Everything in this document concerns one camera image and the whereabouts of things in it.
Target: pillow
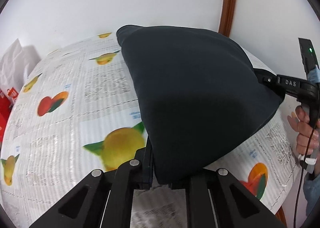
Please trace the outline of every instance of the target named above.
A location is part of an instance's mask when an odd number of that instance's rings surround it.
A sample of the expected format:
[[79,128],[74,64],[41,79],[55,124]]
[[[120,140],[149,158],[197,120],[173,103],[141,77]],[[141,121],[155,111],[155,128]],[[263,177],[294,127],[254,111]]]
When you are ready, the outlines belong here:
[[127,25],[117,38],[159,183],[191,175],[232,151],[263,127],[284,99],[258,83],[237,43],[216,32]]

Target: orange fruit print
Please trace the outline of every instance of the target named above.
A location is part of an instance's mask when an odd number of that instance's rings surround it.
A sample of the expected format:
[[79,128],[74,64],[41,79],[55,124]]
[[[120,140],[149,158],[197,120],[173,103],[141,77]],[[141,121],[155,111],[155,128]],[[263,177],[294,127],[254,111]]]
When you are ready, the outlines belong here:
[[38,105],[37,114],[38,116],[43,116],[46,113],[51,113],[56,110],[59,106],[61,106],[64,101],[68,98],[69,93],[67,91],[63,91],[58,93],[55,97],[51,99],[51,97],[46,96],[42,98]]
[[259,200],[262,198],[268,181],[268,169],[265,164],[259,162],[251,169],[248,182],[240,181]]

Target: metal screw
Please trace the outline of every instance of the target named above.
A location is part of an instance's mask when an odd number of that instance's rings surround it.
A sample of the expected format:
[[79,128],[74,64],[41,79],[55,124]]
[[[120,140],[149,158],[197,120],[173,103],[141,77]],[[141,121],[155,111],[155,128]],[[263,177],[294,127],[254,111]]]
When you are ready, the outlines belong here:
[[219,175],[228,175],[228,171],[225,168],[220,168],[218,173]]
[[130,160],[130,165],[131,166],[137,166],[137,165],[139,165],[139,163],[140,162],[137,159]]
[[101,170],[95,169],[95,170],[93,170],[93,171],[91,172],[91,175],[93,175],[94,177],[97,177],[97,176],[100,176],[101,173],[102,173]]

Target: hand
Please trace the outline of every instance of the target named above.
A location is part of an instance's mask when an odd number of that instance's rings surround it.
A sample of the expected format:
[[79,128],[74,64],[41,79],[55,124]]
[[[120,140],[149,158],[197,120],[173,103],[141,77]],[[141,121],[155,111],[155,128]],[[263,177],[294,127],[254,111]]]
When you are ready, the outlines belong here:
[[[312,132],[312,127],[309,123],[309,115],[302,109],[301,106],[296,108],[296,115],[300,121],[296,118],[292,118],[288,116],[288,121],[291,128],[298,132],[297,136],[297,147],[296,150],[299,154],[304,155],[307,150],[308,141]],[[317,127],[320,127],[320,120],[317,122]],[[316,149],[319,145],[319,133],[318,131],[314,131],[312,139],[310,141],[310,146],[307,152],[307,155],[310,155],[314,149]],[[318,153],[317,162],[315,164],[315,176],[320,173],[320,153]]]

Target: red package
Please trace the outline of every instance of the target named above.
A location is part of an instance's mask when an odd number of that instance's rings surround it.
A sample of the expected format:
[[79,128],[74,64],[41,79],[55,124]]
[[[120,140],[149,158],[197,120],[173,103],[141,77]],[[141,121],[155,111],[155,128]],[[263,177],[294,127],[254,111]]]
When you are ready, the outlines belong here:
[[2,143],[4,130],[11,112],[10,101],[0,90],[0,143]]
[[18,92],[12,87],[11,89],[8,89],[8,96],[12,98],[13,102],[15,103],[18,97]]

